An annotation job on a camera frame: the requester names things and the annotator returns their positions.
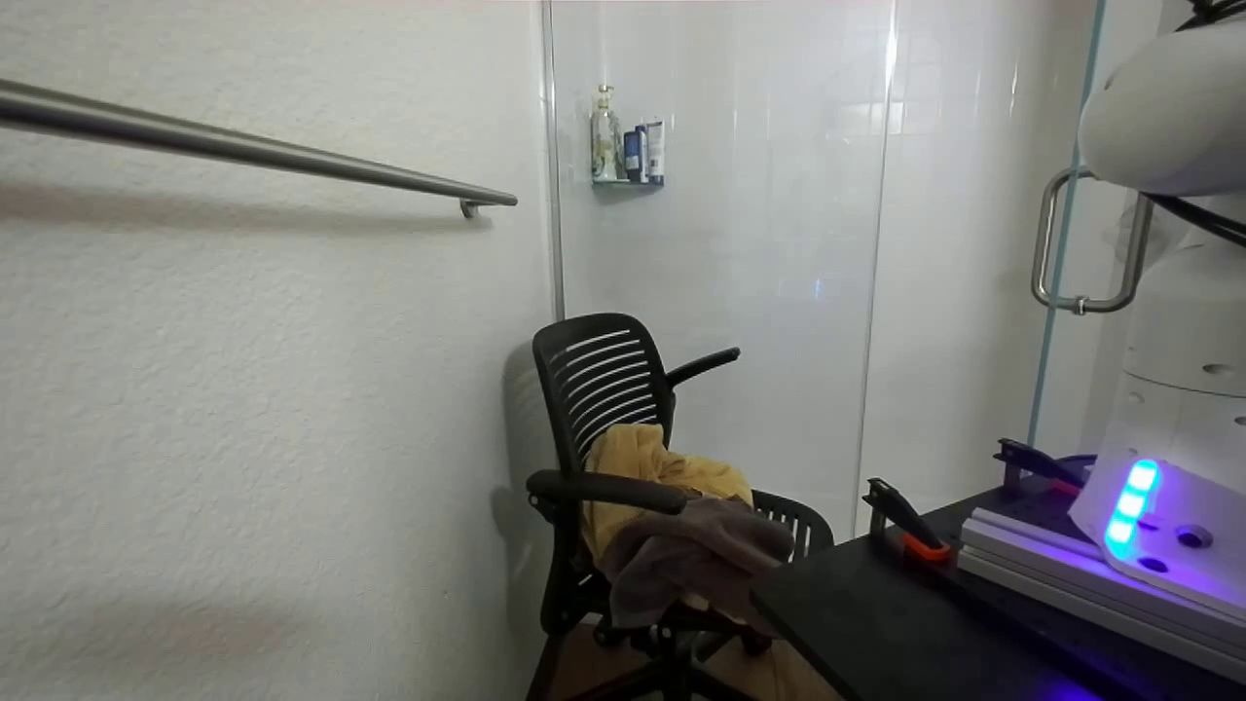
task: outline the black mesh chair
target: black mesh chair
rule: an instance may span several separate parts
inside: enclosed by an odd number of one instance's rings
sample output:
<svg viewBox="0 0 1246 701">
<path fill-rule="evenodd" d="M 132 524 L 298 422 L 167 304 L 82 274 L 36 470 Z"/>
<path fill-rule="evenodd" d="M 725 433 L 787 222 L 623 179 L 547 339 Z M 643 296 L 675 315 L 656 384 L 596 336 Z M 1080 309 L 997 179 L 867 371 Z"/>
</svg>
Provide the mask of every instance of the black mesh chair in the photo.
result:
<svg viewBox="0 0 1246 701">
<path fill-rule="evenodd" d="M 675 389 L 714 366 L 738 361 L 739 350 L 720 350 L 677 371 L 661 371 L 649 331 L 633 315 L 579 315 L 553 323 L 533 336 L 533 358 L 547 389 L 547 410 L 556 444 L 556 470 L 531 475 L 531 500 L 553 524 L 553 561 L 540 598 L 540 628 L 549 635 L 540 666 L 531 685 L 531 701 L 547 701 L 547 685 L 556 666 L 564 630 L 596 615 L 596 642 L 620 645 L 633 640 L 649 655 L 649 666 L 586 691 L 578 697 L 639 697 L 661 691 L 661 697 L 725 697 L 744 701 L 747 692 L 730 691 L 697 661 L 710 659 L 725 640 L 739 635 L 747 655 L 768 650 L 768 635 L 732 622 L 714 611 L 675 605 L 648 630 L 614 630 L 607 615 L 613 584 L 596 574 L 594 552 L 579 539 L 586 502 L 620 502 L 657 513 L 677 513 L 687 489 L 657 483 L 587 475 L 586 456 L 613 426 L 661 426 L 670 435 Z M 832 545 L 825 518 L 804 502 L 757 489 L 757 509 L 791 535 L 791 561 Z"/>
</svg>

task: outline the chair backrest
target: chair backrest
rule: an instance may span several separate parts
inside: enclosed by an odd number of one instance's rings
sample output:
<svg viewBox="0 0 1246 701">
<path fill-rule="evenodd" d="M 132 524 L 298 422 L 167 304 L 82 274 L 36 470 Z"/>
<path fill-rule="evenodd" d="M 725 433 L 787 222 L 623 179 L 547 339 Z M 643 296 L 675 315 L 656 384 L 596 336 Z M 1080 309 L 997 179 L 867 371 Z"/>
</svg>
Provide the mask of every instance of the chair backrest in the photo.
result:
<svg viewBox="0 0 1246 701">
<path fill-rule="evenodd" d="M 579 475 L 586 456 L 613 426 L 661 426 L 670 435 L 675 389 L 656 336 L 633 315 L 578 315 L 533 336 L 562 475 Z"/>
</svg>

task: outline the metal towel bar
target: metal towel bar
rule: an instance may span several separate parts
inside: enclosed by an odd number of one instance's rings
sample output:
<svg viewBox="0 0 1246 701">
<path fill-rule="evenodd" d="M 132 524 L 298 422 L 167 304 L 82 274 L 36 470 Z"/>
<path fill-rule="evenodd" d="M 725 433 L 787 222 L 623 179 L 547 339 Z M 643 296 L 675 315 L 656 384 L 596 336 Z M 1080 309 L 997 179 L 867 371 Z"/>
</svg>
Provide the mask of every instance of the metal towel bar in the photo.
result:
<svg viewBox="0 0 1246 701">
<path fill-rule="evenodd" d="M 473 219 L 478 206 L 518 204 L 508 191 L 487 191 L 487 188 L 473 188 L 473 182 L 456 182 L 425 173 L 404 173 L 373 161 L 299 147 L 283 139 L 180 119 L 180 118 L 142 112 L 129 105 L 89 102 L 73 95 L 50 95 L 50 89 L 4 80 L 4 79 L 0 79 L 0 126 L 82 136 L 82 139 L 113 139 L 113 144 L 156 147 L 156 150 L 206 156 L 206 161 L 234 161 L 234 162 L 276 169 L 276 173 L 307 173 L 307 174 L 355 179 L 373 188 L 447 195 L 447 197 L 461 197 L 464 219 Z"/>
</svg>

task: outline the tan cloth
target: tan cloth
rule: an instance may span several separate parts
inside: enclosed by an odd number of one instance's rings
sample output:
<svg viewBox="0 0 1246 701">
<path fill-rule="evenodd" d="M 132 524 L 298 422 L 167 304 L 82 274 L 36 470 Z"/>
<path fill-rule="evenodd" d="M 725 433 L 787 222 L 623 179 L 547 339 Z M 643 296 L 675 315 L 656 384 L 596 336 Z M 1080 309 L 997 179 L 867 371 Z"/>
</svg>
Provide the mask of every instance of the tan cloth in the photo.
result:
<svg viewBox="0 0 1246 701">
<path fill-rule="evenodd" d="M 661 426 L 613 426 L 600 439 L 594 439 L 587 470 L 751 502 L 751 485 L 732 462 L 670 450 L 661 444 Z M 607 545 L 635 513 L 648 509 L 614 502 L 586 505 L 586 541 L 596 561 L 605 561 Z"/>
</svg>

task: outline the blue light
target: blue light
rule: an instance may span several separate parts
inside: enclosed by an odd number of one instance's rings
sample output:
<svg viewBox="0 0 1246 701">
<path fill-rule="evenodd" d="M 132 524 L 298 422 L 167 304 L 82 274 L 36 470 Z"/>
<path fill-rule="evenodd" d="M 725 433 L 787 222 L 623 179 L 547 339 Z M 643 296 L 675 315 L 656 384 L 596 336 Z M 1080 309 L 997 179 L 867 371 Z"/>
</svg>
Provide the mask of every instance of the blue light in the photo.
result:
<svg viewBox="0 0 1246 701">
<path fill-rule="evenodd" d="M 1115 518 L 1106 524 L 1106 539 L 1119 541 L 1119 545 L 1128 545 L 1134 541 L 1134 520 Z"/>
<path fill-rule="evenodd" d="M 1158 459 L 1136 459 L 1134 470 L 1128 470 L 1128 485 L 1134 489 L 1153 489 L 1162 478 L 1162 462 Z"/>
<path fill-rule="evenodd" d="M 1124 489 L 1124 496 L 1119 500 L 1119 518 L 1136 520 L 1141 509 L 1145 509 L 1145 500 L 1141 500 L 1136 489 Z"/>
</svg>

